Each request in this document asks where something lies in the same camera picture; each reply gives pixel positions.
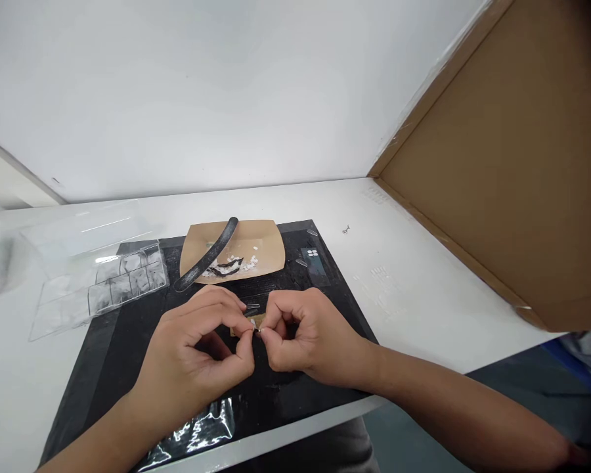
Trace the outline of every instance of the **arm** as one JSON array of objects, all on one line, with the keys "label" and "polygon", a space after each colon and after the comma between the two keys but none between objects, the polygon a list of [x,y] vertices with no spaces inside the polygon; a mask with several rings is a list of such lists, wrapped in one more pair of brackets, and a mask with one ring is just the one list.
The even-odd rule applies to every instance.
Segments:
[{"label": "arm", "polygon": [[[284,322],[299,323],[294,340],[284,339]],[[466,376],[360,337],[315,288],[272,292],[261,337],[275,371],[386,397],[477,471],[550,472],[569,460],[571,444],[542,419]]]},{"label": "arm", "polygon": [[[135,386],[39,471],[125,472],[163,437],[254,371],[253,325],[232,292],[206,286],[160,319]],[[241,337],[232,354],[214,329]],[[204,345],[219,360],[194,347]]]}]

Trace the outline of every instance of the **gray floor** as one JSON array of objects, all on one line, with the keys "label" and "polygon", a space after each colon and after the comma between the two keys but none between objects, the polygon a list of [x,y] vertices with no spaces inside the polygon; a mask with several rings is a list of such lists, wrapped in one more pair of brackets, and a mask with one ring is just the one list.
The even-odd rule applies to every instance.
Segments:
[{"label": "gray floor", "polygon": [[[591,395],[543,348],[524,351],[470,377],[526,406],[569,439],[591,442]],[[364,419],[382,473],[471,471],[393,404]]]}]

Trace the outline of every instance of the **clear plastic box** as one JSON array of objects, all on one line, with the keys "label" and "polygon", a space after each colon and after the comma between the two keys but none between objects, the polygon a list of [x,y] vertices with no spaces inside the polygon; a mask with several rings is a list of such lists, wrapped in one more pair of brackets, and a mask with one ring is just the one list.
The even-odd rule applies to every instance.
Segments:
[{"label": "clear plastic box", "polygon": [[22,230],[47,275],[29,340],[79,327],[167,287],[160,243],[134,241],[149,233],[137,200]]}]

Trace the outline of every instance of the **brown paper tray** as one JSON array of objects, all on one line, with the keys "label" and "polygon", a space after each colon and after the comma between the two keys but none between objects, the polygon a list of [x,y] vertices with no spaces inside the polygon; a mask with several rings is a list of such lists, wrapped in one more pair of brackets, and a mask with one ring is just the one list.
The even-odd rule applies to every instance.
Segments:
[{"label": "brown paper tray", "polygon": [[[219,238],[227,222],[211,222],[191,225],[184,240],[179,262],[180,277],[192,268]],[[200,284],[219,284],[250,277],[262,276],[284,267],[284,243],[280,231],[273,220],[242,220],[225,249],[219,254],[219,264],[227,263],[228,257],[244,258],[249,263],[252,256],[258,259],[254,268],[239,271],[226,277],[199,276],[195,282]]]}]

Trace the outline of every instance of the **left hand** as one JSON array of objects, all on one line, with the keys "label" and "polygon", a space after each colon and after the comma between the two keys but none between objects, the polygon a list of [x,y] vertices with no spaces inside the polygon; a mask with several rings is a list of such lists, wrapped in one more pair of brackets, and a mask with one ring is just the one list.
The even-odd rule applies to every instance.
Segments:
[{"label": "left hand", "polygon": [[[211,285],[162,315],[126,396],[144,428],[160,437],[170,434],[254,372],[253,325],[243,310],[232,292]],[[235,354],[214,332],[221,324],[240,337]],[[195,349],[198,344],[219,361]]]}]

